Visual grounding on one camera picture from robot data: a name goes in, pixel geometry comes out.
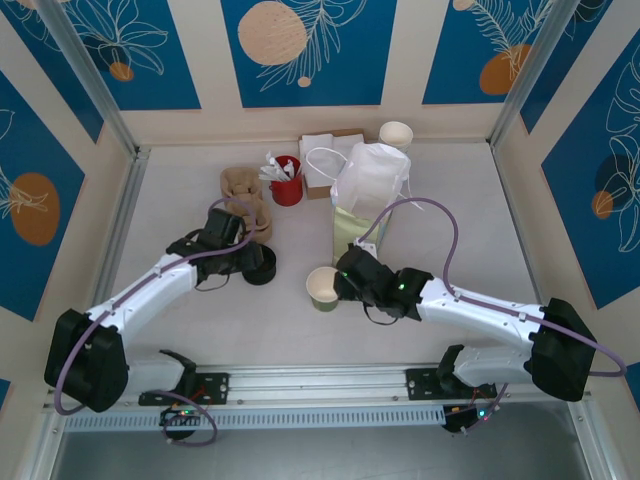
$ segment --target paper cup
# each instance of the paper cup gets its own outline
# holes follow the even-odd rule
[[[387,122],[380,127],[378,143],[384,143],[407,153],[413,141],[413,130],[402,122]]]
[[[338,306],[338,294],[333,289],[336,272],[333,267],[320,267],[307,277],[307,292],[316,310],[330,312]]]

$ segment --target white paper bag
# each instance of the white paper bag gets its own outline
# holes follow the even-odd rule
[[[333,204],[352,215],[375,220],[396,200],[409,178],[411,160],[381,143],[359,143],[331,187]]]

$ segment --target floral wall print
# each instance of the floral wall print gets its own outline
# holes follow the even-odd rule
[[[502,102],[557,0],[451,0],[423,104]]]
[[[640,31],[542,164],[598,308],[640,286]]]
[[[0,73],[0,307],[35,318],[83,180]]]
[[[30,1],[1,1],[22,12],[18,18],[29,17],[20,20],[23,40],[27,35],[58,50]],[[61,6],[122,110],[200,109],[166,0],[66,0]]]
[[[528,132],[547,108],[612,0],[581,0],[520,110]]]
[[[94,142],[104,121],[28,0],[0,0],[0,10]]]
[[[222,0],[245,108],[379,105],[395,0]]]

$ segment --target red cup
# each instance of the red cup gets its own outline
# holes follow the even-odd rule
[[[276,162],[284,168],[289,160],[293,162],[295,176],[288,182],[271,182],[271,193],[273,201],[283,207],[291,207],[302,200],[302,172],[300,172],[300,161],[290,155],[276,157]]]

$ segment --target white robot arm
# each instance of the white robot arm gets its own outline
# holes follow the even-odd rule
[[[391,317],[439,322],[478,330],[504,346],[449,347],[438,368],[439,387],[455,395],[487,383],[530,383],[556,398],[578,401],[594,348],[546,325],[559,326],[595,342],[570,304],[522,305],[446,283],[430,273],[392,272],[366,250],[352,246],[337,264],[334,289],[343,300],[362,301]]]

